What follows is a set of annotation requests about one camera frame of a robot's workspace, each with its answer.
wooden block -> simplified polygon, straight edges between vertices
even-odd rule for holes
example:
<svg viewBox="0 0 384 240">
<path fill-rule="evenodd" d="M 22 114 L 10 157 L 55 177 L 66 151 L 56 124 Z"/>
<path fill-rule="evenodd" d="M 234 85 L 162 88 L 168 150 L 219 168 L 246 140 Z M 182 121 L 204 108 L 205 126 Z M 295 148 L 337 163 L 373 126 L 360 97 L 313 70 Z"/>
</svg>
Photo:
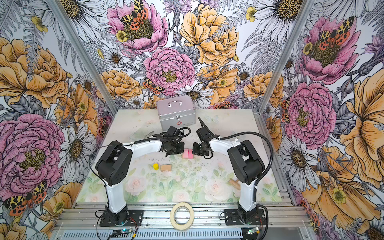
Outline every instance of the wooden block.
<svg viewBox="0 0 384 240">
<path fill-rule="evenodd" d="M 237 190 L 240 190 L 240 184 L 238 184 L 236 181 L 234 181 L 232 178 L 229 179 L 229 184 L 231 184 L 232 186 L 234 186 Z"/>
<path fill-rule="evenodd" d="M 161 165 L 160 171 L 171 171 L 172 165 Z"/>
</svg>

floral table mat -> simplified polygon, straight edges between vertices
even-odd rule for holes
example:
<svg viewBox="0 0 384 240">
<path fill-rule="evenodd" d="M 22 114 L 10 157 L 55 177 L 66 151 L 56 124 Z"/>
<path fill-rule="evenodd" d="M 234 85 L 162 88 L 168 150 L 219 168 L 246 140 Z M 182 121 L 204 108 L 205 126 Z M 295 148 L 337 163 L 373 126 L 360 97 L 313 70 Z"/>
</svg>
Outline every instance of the floral table mat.
<svg viewBox="0 0 384 240">
<path fill-rule="evenodd" d="M 196 120 L 200 117 L 213 133 L 228 136 L 237 132 L 256 131 L 256 122 L 251 110 L 196 110 Z M 191 128 L 190 136 L 183 139 L 185 148 L 192 148 L 193 142 L 199 142 L 196 124 Z M 157 110 L 119 110 L 105 136 L 102 145 L 113 140 L 132 142 L 149 135 L 162 132 Z M 258 151 L 264 164 L 268 158 L 257 136 L 239 136 L 243 141 L 250 140 Z M 161 172 L 153 164 L 171 164 L 172 170 Z M 124 197 L 127 202 L 236 202 L 240 191 L 228 183 L 236 180 L 228 157 L 214 153 L 213 158 L 194 156 L 183 159 L 182 155 L 165 157 L 164 152 L 144 155 L 131 161 L 128 176 L 124 180 Z M 272 170 L 259 183 L 257 200 L 261 202 L 279 202 L 281 197 Z M 106 202 L 103 182 L 91 171 L 79 193 L 77 202 Z"/>
</svg>

wooden stick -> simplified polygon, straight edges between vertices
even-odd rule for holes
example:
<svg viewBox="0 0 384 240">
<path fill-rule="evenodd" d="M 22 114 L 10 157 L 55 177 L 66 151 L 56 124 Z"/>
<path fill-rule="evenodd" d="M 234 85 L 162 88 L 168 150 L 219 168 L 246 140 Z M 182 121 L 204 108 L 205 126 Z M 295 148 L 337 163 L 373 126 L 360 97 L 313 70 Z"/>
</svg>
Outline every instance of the wooden stick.
<svg viewBox="0 0 384 240">
<path fill-rule="evenodd" d="M 240 184 L 238 184 L 238 180 L 237 181 L 234 181 L 232 178 L 229 179 L 229 184 L 231 184 L 232 186 L 234 186 L 237 190 L 240 190 Z"/>
</svg>

case handle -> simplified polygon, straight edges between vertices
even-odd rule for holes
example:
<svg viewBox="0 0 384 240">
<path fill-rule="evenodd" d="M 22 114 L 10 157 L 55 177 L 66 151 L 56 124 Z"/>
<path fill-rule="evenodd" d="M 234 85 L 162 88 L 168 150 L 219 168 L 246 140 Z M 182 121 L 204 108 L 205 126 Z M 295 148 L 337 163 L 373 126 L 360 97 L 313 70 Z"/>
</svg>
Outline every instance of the case handle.
<svg viewBox="0 0 384 240">
<path fill-rule="evenodd" d="M 177 103 L 177 102 L 180 103 L 180 106 L 183 105 L 183 102 L 182 102 L 182 101 L 177 100 L 177 101 L 172 101 L 172 102 L 168 103 L 168 107 L 171 108 L 171 107 L 172 107 L 171 104 L 172 104 L 172 103 Z"/>
</svg>

floral wallpaper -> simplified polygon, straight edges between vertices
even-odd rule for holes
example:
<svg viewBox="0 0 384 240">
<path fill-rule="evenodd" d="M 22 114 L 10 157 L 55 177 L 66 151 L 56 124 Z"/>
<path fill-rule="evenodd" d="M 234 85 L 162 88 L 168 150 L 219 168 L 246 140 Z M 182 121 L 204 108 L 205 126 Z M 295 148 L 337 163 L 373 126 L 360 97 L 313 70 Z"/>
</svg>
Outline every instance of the floral wallpaper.
<svg viewBox="0 0 384 240">
<path fill-rule="evenodd" d="M 317 239 L 384 239 L 384 1 L 315 6 L 264 118 Z"/>
<path fill-rule="evenodd" d="M 47 5 L 38 0 L 2 1 L 1 239 L 51 237 L 63 209 L 75 203 L 89 157 L 111 120 Z"/>
<path fill-rule="evenodd" d="M 121 109 L 257 108 L 302 2 L 61 0 Z M 0 233 L 47 239 L 112 117 L 47 1 L 0 5 Z M 319 239 L 384 238 L 383 10 L 316 0 L 262 113 Z"/>
</svg>

